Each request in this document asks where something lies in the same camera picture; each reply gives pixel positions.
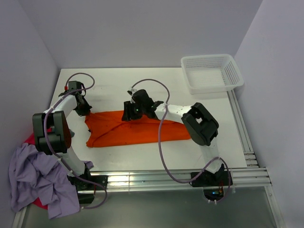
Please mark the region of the orange t shirt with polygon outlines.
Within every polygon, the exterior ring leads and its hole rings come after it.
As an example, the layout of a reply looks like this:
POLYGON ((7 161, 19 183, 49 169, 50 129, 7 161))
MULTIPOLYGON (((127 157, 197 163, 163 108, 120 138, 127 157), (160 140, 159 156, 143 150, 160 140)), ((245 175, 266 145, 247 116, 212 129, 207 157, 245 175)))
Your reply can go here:
POLYGON ((125 146, 158 141, 159 120, 143 116, 139 120, 122 121, 123 111, 90 113, 85 124, 90 132, 87 147, 125 146))

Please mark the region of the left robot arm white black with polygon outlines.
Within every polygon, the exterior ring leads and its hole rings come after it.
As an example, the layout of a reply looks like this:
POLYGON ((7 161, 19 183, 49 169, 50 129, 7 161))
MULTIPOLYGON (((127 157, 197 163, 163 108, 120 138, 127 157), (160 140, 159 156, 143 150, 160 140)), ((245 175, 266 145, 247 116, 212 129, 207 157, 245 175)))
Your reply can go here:
POLYGON ((72 133, 67 117, 72 111, 79 116, 88 116, 92 108, 85 99, 84 84, 71 81, 58 100, 46 111, 32 117, 36 149, 53 155, 67 169, 67 175, 76 177, 76 185, 86 190, 92 186, 93 178, 85 162, 81 161, 72 148, 72 133))

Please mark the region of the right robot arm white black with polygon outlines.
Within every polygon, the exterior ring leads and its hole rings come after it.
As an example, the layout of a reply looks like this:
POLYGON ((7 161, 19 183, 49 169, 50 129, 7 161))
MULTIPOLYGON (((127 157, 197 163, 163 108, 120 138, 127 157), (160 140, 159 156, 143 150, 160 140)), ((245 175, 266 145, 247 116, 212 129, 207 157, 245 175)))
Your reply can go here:
POLYGON ((224 162, 219 157, 217 136, 219 124, 212 114, 201 103, 190 106, 168 104, 167 101, 153 101, 146 90, 129 89, 130 101, 124 102, 122 121, 133 121, 146 116, 153 120, 159 120, 158 146, 161 162, 166 171, 169 171, 161 147, 161 133, 164 132, 164 121, 173 121, 185 126, 190 138, 201 151, 204 161, 206 181, 210 185, 216 185, 222 179, 220 171, 224 169, 224 162))

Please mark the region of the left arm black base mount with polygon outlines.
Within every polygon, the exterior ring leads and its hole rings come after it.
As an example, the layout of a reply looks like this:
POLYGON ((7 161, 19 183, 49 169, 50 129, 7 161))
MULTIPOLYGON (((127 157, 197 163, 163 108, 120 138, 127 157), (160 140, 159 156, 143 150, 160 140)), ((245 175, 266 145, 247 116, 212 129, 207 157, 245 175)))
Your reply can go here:
MULTIPOLYGON (((103 188, 100 186, 96 186, 91 183, 87 183, 85 181, 75 179, 77 196, 80 205, 88 205, 93 202, 95 199, 95 195, 98 190, 104 192, 103 188)), ((93 175, 90 177, 90 181, 100 184, 104 188, 107 188, 108 176, 107 175, 93 175)))

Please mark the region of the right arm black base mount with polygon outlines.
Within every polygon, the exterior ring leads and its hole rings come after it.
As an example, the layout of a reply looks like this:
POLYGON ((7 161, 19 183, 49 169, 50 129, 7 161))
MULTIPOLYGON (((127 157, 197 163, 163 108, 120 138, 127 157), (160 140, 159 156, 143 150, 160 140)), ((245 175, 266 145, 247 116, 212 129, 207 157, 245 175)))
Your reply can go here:
POLYGON ((231 187, 233 180, 231 173, 222 165, 216 173, 203 172, 190 185, 194 188, 202 187, 205 198, 208 201, 217 202, 225 196, 224 187, 231 187))

